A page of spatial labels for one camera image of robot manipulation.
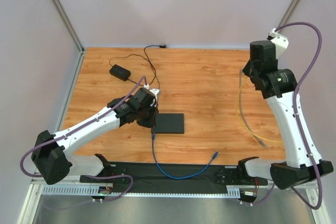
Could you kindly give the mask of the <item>black network switch box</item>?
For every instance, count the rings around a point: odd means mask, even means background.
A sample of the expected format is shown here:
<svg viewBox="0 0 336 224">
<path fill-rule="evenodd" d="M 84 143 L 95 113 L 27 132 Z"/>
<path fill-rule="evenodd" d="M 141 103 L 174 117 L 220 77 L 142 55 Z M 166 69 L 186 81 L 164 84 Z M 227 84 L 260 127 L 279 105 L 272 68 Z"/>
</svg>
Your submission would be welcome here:
<svg viewBox="0 0 336 224">
<path fill-rule="evenodd" d="M 184 134 L 183 113 L 159 113 L 155 117 L 155 126 L 151 128 L 152 134 Z"/>
</svg>

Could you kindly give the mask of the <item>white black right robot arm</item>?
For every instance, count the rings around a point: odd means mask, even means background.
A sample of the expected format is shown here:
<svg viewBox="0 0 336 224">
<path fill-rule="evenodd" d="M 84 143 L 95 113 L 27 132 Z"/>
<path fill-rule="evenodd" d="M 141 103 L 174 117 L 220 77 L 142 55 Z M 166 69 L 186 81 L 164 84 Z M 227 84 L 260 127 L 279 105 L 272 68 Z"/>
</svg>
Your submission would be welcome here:
<svg viewBox="0 0 336 224">
<path fill-rule="evenodd" d="M 250 43 L 250 59 L 243 69 L 261 91 L 270 106 L 284 143 L 286 159 L 272 161 L 249 157 L 238 165 L 250 177 L 272 180 L 279 189 L 287 189 L 315 180 L 312 161 L 306 151 L 295 113 L 301 111 L 300 101 L 293 103 L 297 86 L 294 73 L 289 69 L 278 69 L 276 45 L 270 40 Z"/>
</svg>

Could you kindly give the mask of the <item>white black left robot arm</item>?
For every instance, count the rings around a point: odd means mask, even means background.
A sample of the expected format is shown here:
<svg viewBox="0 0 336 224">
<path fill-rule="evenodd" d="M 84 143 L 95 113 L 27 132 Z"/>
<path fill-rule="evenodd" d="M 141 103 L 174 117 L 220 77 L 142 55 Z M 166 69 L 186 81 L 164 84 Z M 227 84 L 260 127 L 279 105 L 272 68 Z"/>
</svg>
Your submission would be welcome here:
<svg viewBox="0 0 336 224">
<path fill-rule="evenodd" d="M 98 113 L 68 129 L 39 133 L 31 160 L 46 184 L 56 184 L 68 175 L 98 175 L 103 163 L 96 155 L 86 161 L 74 157 L 74 152 L 125 124 L 136 122 L 142 127 L 154 127 L 159 94 L 159 89 L 140 88 L 128 98 L 113 99 Z"/>
</svg>

